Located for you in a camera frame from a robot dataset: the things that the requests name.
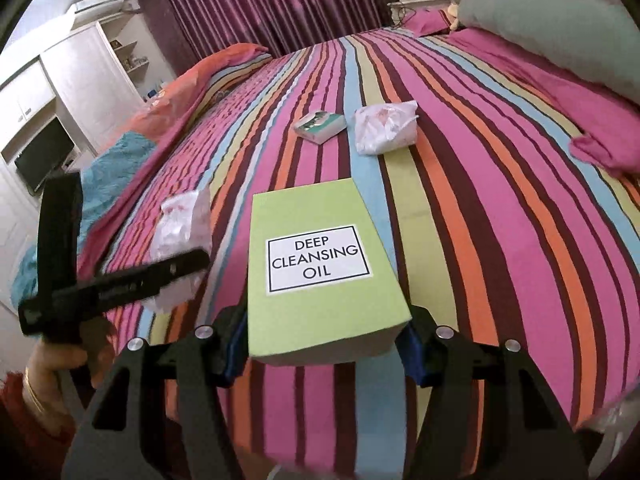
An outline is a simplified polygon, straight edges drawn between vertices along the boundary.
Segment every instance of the television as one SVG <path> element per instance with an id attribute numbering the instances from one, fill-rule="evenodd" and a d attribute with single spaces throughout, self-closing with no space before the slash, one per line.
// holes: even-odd
<path id="1" fill-rule="evenodd" d="M 30 193 L 40 190 L 47 176 L 62 166 L 73 148 L 74 142 L 57 117 L 35 136 L 15 159 L 18 174 Z"/>

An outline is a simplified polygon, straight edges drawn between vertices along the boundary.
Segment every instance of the pink pillow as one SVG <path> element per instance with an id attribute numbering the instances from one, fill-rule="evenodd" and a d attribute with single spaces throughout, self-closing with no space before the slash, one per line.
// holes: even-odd
<path id="1" fill-rule="evenodd" d="M 407 10 L 402 27 L 416 36 L 430 36 L 444 30 L 448 31 L 453 20 L 454 18 L 449 16 L 446 9 Z"/>

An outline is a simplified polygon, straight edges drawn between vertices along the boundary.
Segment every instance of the red sleeve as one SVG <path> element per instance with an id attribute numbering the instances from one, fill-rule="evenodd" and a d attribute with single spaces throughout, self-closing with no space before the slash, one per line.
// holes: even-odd
<path id="1" fill-rule="evenodd" d="M 47 476 L 59 478 L 73 435 L 63 433 L 54 438 L 40 427 L 22 400 L 22 374 L 7 375 L 0 400 L 37 467 Z"/>

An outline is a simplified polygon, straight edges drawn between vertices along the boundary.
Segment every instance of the human hand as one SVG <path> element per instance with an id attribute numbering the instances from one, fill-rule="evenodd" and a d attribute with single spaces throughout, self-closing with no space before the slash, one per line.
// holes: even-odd
<path id="1" fill-rule="evenodd" d="M 91 384 L 97 388 L 115 358 L 115 350 L 108 341 L 108 336 L 113 333 L 113 325 L 106 318 L 97 317 L 80 326 L 82 346 L 52 344 L 43 340 L 36 344 L 27 364 L 31 391 L 27 386 L 26 372 L 22 398 L 47 433 L 59 436 L 62 430 L 73 428 L 56 372 L 87 364 L 91 372 Z"/>

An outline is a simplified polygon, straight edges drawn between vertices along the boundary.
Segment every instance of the air conditioner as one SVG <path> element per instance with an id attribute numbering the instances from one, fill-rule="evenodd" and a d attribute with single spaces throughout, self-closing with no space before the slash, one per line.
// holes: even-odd
<path id="1" fill-rule="evenodd" d="M 124 0 L 82 0 L 72 4 L 67 13 L 74 17 L 73 28 L 78 28 L 120 12 L 123 6 Z"/>

